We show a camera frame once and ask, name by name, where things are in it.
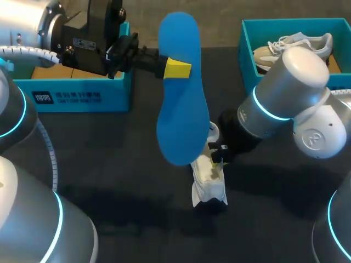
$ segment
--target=cardboard box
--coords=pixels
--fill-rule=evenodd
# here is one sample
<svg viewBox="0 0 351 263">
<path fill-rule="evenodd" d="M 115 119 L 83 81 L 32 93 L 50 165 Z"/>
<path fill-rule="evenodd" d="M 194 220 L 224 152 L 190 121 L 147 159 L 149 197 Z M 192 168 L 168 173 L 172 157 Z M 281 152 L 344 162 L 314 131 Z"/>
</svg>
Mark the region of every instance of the cardboard box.
<svg viewBox="0 0 351 263">
<path fill-rule="evenodd" d="M 277 41 L 282 36 L 302 32 L 311 37 L 325 33 L 333 35 L 333 54 L 329 60 L 331 90 L 351 86 L 351 27 L 344 18 L 321 19 L 257 19 L 243 20 L 239 40 L 238 60 L 247 93 L 263 78 L 254 63 L 252 52 Z"/>
<path fill-rule="evenodd" d="M 120 35 L 130 35 L 129 23 L 121 25 Z M 112 80 L 55 65 L 37 67 L 31 79 L 14 81 L 33 99 L 38 112 L 127 112 L 132 76 L 118 72 Z"/>
<path fill-rule="evenodd" d="M 31 79 L 63 79 L 71 78 L 73 69 L 57 64 L 49 68 L 35 67 Z"/>
<path fill-rule="evenodd" d="M 117 72 L 115 78 L 121 78 L 122 72 Z M 50 68 L 35 67 L 31 79 L 68 79 L 68 78 L 78 78 L 78 79 L 90 79 L 90 78 L 107 78 L 107 76 L 102 76 L 82 70 L 73 69 L 70 67 L 65 67 L 62 64 L 54 65 Z"/>
</svg>

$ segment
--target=white cable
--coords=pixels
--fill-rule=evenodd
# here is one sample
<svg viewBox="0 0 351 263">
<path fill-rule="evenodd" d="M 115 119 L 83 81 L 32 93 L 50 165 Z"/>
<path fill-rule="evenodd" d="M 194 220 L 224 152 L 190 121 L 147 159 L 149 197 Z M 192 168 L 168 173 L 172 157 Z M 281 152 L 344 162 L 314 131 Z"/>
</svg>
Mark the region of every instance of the white cable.
<svg viewBox="0 0 351 263">
<path fill-rule="evenodd" d="M 44 125 L 41 123 L 41 121 L 39 119 L 37 120 L 37 128 L 39 129 L 40 133 L 42 134 L 44 141 L 45 141 L 45 144 L 46 144 L 46 147 L 49 150 L 51 164 L 52 164 L 52 168 L 53 168 L 53 191 L 56 192 L 58 182 L 59 182 L 59 173 L 57 170 L 57 161 L 56 161 L 55 150 L 54 150 L 53 144 L 51 143 L 48 132 L 45 130 Z"/>
<path fill-rule="evenodd" d="M 40 49 L 40 48 L 31 48 L 23 47 L 17 45 L 0 45 L 0 58 L 3 59 L 18 59 L 19 57 L 30 57 L 30 58 L 43 58 L 49 60 L 55 64 L 60 62 L 60 59 L 57 57 L 57 53 L 51 52 L 49 50 Z"/>
</svg>

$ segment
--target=yellow block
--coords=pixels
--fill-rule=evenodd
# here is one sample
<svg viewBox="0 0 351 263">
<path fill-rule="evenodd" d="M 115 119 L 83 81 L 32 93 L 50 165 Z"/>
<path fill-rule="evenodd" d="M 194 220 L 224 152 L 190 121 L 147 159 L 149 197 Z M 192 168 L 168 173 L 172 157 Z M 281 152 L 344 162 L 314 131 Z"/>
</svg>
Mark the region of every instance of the yellow block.
<svg viewBox="0 0 351 263">
<path fill-rule="evenodd" d="M 189 78 L 191 71 L 191 64 L 173 60 L 171 58 L 167 59 L 165 78 Z"/>
</svg>

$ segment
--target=gray floor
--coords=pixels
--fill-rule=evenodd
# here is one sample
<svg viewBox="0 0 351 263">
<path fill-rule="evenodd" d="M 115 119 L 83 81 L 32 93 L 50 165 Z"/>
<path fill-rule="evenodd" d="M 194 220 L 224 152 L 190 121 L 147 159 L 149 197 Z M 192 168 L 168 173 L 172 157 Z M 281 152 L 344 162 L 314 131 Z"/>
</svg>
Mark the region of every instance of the gray floor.
<svg viewBox="0 0 351 263">
<path fill-rule="evenodd" d="M 349 0 L 124 0 L 141 44 L 157 46 L 158 26 L 167 13 L 184 11 L 196 19 L 203 47 L 237 46 L 242 19 L 334 18 L 351 21 Z M 86 10 L 88 0 L 63 0 L 69 13 Z"/>
</svg>

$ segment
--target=sneaker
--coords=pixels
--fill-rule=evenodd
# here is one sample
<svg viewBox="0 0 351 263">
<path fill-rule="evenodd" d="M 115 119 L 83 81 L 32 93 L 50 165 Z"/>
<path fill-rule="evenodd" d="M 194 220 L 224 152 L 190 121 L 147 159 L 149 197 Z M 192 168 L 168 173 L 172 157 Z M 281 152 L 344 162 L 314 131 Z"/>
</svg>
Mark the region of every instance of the sneaker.
<svg viewBox="0 0 351 263">
<path fill-rule="evenodd" d="M 253 52 L 256 66 L 268 71 L 287 48 L 296 46 L 305 47 L 327 61 L 332 53 L 333 37 L 329 33 L 322 37 L 308 37 L 301 32 L 281 37 L 277 42 L 268 42 L 268 46 L 257 48 Z"/>
<path fill-rule="evenodd" d="M 223 161 L 214 164 L 211 158 L 212 151 L 208 147 L 209 142 L 216 142 L 219 139 L 219 129 L 214 123 L 210 123 L 208 139 L 202 154 L 191 163 L 193 169 L 194 183 L 191 197 L 193 206 L 200 202 L 208 202 L 215 198 L 228 205 L 225 193 Z"/>
</svg>

